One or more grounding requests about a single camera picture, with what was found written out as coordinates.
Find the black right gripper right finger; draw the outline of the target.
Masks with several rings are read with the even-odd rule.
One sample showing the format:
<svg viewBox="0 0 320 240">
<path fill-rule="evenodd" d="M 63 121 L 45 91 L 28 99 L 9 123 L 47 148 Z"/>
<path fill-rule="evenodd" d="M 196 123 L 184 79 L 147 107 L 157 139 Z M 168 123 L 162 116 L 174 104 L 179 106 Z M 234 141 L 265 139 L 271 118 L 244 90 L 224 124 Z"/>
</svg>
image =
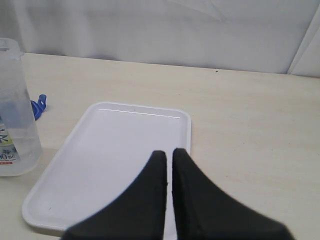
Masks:
<svg viewBox="0 0 320 240">
<path fill-rule="evenodd" d="M 172 155 L 172 198 L 179 240 L 292 240 L 281 222 L 215 185 L 183 148 Z"/>
</svg>

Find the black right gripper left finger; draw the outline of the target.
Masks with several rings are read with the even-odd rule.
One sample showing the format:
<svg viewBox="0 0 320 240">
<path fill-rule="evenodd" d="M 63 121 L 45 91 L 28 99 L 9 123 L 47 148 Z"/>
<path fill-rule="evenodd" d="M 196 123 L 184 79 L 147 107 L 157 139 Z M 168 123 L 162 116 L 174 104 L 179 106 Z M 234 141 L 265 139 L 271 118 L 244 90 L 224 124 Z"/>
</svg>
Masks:
<svg viewBox="0 0 320 240">
<path fill-rule="evenodd" d="M 161 240 L 167 204 L 167 157 L 152 152 L 139 175 L 109 205 L 69 227 L 63 240 Z"/>
</svg>

